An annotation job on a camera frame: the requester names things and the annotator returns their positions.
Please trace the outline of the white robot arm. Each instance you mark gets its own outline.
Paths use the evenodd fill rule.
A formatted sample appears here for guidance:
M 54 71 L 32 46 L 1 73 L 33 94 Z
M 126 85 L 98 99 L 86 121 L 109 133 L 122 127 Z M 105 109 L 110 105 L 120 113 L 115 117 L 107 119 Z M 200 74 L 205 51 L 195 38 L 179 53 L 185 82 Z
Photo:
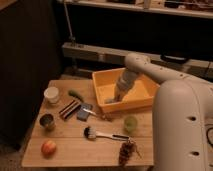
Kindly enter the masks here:
M 141 75 L 160 85 L 152 107 L 153 171 L 210 171 L 205 119 L 213 117 L 213 83 L 130 53 L 115 99 L 121 101 Z

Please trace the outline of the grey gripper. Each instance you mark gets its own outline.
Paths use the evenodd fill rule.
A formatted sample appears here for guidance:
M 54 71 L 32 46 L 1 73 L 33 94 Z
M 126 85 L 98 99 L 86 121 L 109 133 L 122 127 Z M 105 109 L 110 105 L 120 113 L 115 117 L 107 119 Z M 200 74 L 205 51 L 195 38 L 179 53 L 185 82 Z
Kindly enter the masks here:
M 125 82 L 123 79 L 119 78 L 116 82 L 115 92 L 114 92 L 114 100 L 121 101 L 124 96 L 128 93 L 130 89 L 130 84 Z

